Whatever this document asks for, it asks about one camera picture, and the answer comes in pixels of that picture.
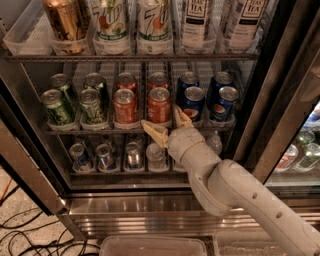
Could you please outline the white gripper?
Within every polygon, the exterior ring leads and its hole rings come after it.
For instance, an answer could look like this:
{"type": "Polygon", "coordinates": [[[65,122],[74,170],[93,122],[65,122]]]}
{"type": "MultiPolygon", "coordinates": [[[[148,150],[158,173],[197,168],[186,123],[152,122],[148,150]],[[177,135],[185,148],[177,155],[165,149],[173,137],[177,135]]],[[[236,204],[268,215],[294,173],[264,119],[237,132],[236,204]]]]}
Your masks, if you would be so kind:
{"type": "Polygon", "coordinates": [[[176,126],[180,127],[171,132],[168,137],[168,129],[142,120],[144,131],[161,148],[168,147],[169,155],[177,162],[181,161],[183,155],[194,145],[204,142],[202,134],[193,126],[192,120],[184,113],[178,105],[174,105],[174,119],[176,126]]]}

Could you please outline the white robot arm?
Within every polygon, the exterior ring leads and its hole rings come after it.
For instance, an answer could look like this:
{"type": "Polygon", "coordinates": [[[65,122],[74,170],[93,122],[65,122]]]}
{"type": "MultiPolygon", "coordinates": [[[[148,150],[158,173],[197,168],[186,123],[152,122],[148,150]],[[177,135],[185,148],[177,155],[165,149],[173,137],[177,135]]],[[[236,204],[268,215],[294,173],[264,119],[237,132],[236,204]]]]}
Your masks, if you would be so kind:
{"type": "Polygon", "coordinates": [[[289,256],[319,256],[320,232],[233,160],[221,159],[191,119],[174,108],[173,131],[143,120],[144,131],[184,167],[193,194],[213,216],[244,209],[289,256]]]}

